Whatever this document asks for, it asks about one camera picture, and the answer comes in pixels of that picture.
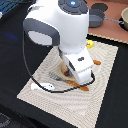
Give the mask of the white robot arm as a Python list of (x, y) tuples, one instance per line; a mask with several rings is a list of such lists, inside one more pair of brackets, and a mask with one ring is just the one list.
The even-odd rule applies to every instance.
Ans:
[(34, 43), (58, 47), (79, 84), (90, 80), (93, 61), (85, 42), (89, 27), (85, 0), (36, 0), (23, 27)]

